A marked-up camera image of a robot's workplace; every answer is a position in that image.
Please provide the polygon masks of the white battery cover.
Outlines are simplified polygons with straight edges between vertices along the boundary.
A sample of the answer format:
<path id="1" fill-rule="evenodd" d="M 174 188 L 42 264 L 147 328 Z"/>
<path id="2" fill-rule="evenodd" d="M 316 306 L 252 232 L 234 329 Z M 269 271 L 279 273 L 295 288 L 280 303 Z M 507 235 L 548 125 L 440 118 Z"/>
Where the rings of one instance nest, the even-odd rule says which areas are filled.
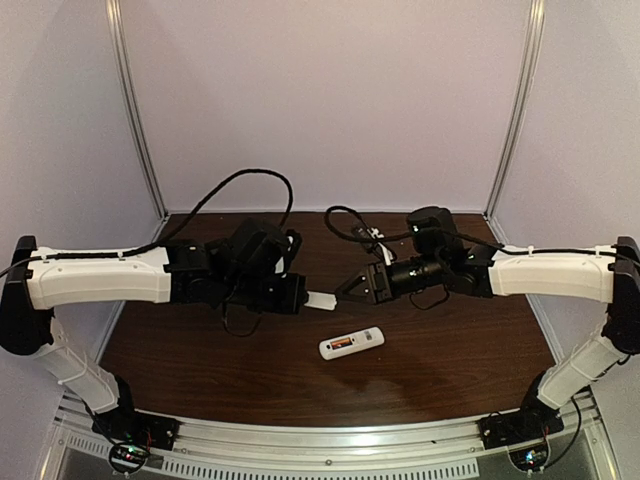
<path id="1" fill-rule="evenodd" d="M 334 294 L 308 291 L 308 298 L 304 303 L 305 307 L 333 311 L 336 308 L 337 300 Z"/>

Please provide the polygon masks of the orange AA battery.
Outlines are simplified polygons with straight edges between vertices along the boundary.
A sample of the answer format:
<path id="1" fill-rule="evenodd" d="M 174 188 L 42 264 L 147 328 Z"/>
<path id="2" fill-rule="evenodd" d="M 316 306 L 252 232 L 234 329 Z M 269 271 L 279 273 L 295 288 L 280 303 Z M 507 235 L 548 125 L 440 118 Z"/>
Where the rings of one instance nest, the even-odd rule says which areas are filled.
<path id="1" fill-rule="evenodd" d="M 332 350 L 338 350 L 338 349 L 349 347 L 352 345 L 353 345 L 353 340 L 349 337 L 334 340 L 330 343 L 330 347 Z"/>

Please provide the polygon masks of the white remote control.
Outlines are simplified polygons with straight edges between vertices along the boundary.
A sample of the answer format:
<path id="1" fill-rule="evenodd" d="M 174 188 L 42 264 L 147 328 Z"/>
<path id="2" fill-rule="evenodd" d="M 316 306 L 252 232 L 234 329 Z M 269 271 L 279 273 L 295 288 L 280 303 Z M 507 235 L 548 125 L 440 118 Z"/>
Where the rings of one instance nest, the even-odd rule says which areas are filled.
<path id="1" fill-rule="evenodd" d="M 321 341 L 318 351 L 324 360 L 331 361 L 382 346 L 384 343 L 382 330 L 379 327 L 369 327 Z"/>

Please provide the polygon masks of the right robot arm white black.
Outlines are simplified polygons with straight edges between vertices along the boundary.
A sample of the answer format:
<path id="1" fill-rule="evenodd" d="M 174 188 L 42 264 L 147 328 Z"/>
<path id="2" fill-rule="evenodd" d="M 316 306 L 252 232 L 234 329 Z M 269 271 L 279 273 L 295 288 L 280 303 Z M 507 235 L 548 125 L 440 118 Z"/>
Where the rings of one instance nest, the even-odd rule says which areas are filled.
<path id="1" fill-rule="evenodd" d="M 639 352 L 639 247 L 631 237 L 586 249 L 518 249 L 465 235 L 448 209 L 429 206 L 407 216 L 407 232 L 375 239 L 340 231 L 331 221 L 337 210 L 328 208 L 324 222 L 338 238 L 372 247 L 409 239 L 416 252 L 368 265 L 337 289 L 340 300 L 377 305 L 441 286 L 447 295 L 546 295 L 606 305 L 601 329 L 532 382 L 515 415 L 520 424 L 545 427 L 576 393 Z"/>

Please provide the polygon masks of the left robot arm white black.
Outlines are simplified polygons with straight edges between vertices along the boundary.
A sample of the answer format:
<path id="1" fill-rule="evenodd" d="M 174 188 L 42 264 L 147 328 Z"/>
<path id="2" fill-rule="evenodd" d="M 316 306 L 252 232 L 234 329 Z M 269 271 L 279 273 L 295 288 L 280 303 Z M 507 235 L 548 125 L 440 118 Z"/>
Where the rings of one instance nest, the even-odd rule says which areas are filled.
<path id="1" fill-rule="evenodd" d="M 141 417 L 128 384 L 88 359 L 54 319 L 61 305 L 139 301 L 243 306 L 293 315 L 308 302 L 306 279 L 289 268 L 301 236 L 248 219 L 228 238 L 163 239 L 133 250 L 63 251 L 22 237 L 3 272 L 1 347 L 40 361 L 106 430 L 131 434 Z"/>

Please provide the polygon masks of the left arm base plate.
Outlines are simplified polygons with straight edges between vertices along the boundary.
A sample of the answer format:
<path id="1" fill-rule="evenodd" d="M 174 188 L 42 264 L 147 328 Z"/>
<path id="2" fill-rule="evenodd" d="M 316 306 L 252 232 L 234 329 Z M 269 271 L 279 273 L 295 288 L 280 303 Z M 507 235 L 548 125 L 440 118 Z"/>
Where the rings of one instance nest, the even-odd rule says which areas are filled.
<path id="1" fill-rule="evenodd" d="M 171 451 L 180 422 L 171 417 L 133 411 L 127 415 L 120 408 L 97 414 L 86 408 L 92 430 L 109 441 L 126 441 L 141 447 Z"/>

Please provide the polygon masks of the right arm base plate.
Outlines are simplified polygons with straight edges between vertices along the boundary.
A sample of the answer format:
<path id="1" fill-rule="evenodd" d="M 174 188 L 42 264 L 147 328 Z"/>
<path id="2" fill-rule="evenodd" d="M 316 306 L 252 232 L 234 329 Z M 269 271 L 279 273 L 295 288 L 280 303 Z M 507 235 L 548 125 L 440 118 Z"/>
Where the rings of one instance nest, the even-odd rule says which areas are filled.
<path id="1" fill-rule="evenodd" d="M 561 432 L 564 423 L 554 410 L 521 408 L 513 412 L 492 414 L 477 421 L 486 450 L 543 439 Z"/>

